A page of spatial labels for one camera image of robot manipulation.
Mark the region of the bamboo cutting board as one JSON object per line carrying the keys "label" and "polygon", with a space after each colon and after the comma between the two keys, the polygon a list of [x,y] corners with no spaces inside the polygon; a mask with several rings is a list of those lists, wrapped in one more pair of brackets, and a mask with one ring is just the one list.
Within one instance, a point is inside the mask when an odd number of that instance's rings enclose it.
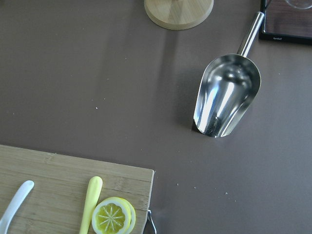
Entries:
{"label": "bamboo cutting board", "polygon": [[0,148],[0,210],[4,212],[20,185],[34,187],[16,212],[10,234],[76,234],[79,231],[89,180],[103,180],[100,200],[122,197],[136,211],[133,233],[147,221],[154,171],[110,162],[29,149]]}

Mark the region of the wooden mug tree stand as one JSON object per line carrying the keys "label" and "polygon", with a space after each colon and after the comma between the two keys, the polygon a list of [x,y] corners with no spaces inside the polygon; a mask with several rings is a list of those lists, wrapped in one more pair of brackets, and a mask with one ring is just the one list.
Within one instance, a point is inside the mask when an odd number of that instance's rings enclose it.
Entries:
{"label": "wooden mug tree stand", "polygon": [[145,0],[147,16],[169,30],[186,30],[201,24],[212,12],[213,0]]}

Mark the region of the steel scoop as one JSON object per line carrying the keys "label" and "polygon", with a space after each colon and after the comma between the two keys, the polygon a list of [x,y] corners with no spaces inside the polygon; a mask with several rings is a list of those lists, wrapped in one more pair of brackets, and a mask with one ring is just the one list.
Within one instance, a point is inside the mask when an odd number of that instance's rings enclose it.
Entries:
{"label": "steel scoop", "polygon": [[261,75],[248,53],[263,19],[264,13],[256,12],[237,53],[218,57],[206,67],[193,117],[200,133],[215,138],[229,135],[257,95]]}

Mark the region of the yellow plastic knife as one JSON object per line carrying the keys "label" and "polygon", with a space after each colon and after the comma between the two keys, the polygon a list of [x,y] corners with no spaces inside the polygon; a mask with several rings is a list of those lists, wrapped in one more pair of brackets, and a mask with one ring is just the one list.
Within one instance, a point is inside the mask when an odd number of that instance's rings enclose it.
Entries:
{"label": "yellow plastic knife", "polygon": [[99,176],[94,176],[89,180],[79,234],[87,234],[89,231],[93,212],[97,205],[102,185],[103,181]]}

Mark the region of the white ceramic spoon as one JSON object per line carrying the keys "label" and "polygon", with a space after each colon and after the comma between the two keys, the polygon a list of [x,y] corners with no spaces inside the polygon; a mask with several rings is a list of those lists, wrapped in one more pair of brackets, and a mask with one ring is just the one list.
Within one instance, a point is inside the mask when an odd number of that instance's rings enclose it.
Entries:
{"label": "white ceramic spoon", "polygon": [[14,215],[16,214],[16,212],[18,211],[19,207],[21,206],[23,201],[26,199],[28,194],[31,192],[33,187],[34,187],[34,181],[27,180],[23,182],[21,186],[18,188],[12,200],[10,201],[8,207],[6,208],[3,216],[0,219],[0,233],[1,234],[7,233]]}

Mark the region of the stacked lemon slices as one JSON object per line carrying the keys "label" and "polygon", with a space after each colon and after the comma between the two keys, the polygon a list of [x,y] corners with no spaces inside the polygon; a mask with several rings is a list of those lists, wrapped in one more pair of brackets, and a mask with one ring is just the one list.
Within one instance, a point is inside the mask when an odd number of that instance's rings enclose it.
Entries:
{"label": "stacked lemon slices", "polygon": [[130,234],[135,225],[135,209],[124,198],[109,197],[93,212],[92,227],[97,234]]}

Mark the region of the black glass tray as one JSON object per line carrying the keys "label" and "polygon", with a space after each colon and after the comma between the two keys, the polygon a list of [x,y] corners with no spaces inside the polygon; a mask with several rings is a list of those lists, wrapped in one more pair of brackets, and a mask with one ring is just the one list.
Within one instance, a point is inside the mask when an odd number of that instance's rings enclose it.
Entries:
{"label": "black glass tray", "polygon": [[310,0],[262,0],[265,17],[259,38],[278,42],[312,44],[312,2]]}

